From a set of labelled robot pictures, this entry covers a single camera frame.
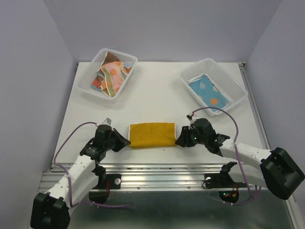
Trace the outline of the mustard yellow towel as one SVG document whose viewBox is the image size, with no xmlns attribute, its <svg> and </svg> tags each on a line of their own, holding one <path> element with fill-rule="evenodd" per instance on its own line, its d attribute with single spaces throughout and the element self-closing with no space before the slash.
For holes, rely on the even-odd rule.
<svg viewBox="0 0 305 229">
<path fill-rule="evenodd" d="M 131 148 L 172 147 L 176 141 L 175 123 L 140 123 L 129 127 Z"/>
</svg>

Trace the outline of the blue polka dot towel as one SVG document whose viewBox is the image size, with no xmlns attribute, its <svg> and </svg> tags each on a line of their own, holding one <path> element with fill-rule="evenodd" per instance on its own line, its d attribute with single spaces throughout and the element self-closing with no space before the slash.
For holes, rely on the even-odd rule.
<svg viewBox="0 0 305 229">
<path fill-rule="evenodd" d="M 231 104 L 231 101 L 218 90 L 206 74 L 188 80 L 187 84 L 209 107 L 224 109 Z"/>
</svg>

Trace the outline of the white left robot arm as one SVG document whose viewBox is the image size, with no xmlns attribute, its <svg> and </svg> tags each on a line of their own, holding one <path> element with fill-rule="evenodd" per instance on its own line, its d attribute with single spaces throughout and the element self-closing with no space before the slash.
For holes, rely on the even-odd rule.
<svg viewBox="0 0 305 229">
<path fill-rule="evenodd" d="M 97 126 L 95 136 L 80 151 L 70 169 L 54 162 L 64 176 L 47 192 L 39 192 L 33 201 L 30 227 L 33 229 L 66 229 L 74 209 L 80 204 L 100 208 L 116 208 L 86 199 L 93 188 L 105 188 L 109 194 L 110 182 L 106 169 L 99 165 L 108 151 L 118 152 L 130 145 L 115 128 L 108 124 Z"/>
</svg>

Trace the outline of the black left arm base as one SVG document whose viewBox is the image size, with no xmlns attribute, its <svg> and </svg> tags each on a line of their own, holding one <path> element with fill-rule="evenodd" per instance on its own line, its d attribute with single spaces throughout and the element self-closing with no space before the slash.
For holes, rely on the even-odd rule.
<svg viewBox="0 0 305 229">
<path fill-rule="evenodd" d="M 107 174 L 106 169 L 97 166 L 93 170 L 98 176 L 98 184 L 89 192 L 89 200 L 98 204 L 105 204 L 110 197 L 110 191 L 121 189 L 121 174 Z"/>
</svg>

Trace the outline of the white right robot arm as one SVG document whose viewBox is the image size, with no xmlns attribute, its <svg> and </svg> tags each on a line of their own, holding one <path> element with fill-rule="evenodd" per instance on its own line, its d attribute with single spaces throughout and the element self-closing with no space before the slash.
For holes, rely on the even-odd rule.
<svg viewBox="0 0 305 229">
<path fill-rule="evenodd" d="M 305 179 L 303 171 L 286 150 L 279 147 L 260 149 L 236 143 L 229 136 L 216 133 L 205 118 L 183 126 L 175 143 L 181 147 L 203 145 L 210 153 L 231 159 L 219 173 L 206 178 L 207 189 L 231 188 L 236 184 L 256 185 L 287 200 Z"/>
</svg>

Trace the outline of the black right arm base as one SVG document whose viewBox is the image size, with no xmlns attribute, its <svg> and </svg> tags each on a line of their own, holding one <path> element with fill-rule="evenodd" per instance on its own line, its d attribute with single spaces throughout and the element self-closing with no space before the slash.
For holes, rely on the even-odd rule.
<svg viewBox="0 0 305 229">
<path fill-rule="evenodd" d="M 203 189 L 228 188 L 227 191 L 219 191 L 219 197 L 225 203 L 231 205 L 241 205 L 237 203 L 239 200 L 239 188 L 246 187 L 243 182 L 234 182 L 229 176 L 229 172 L 237 165 L 237 162 L 229 162 L 223 165 L 219 173 L 212 173 L 205 176 L 202 183 Z"/>
</svg>

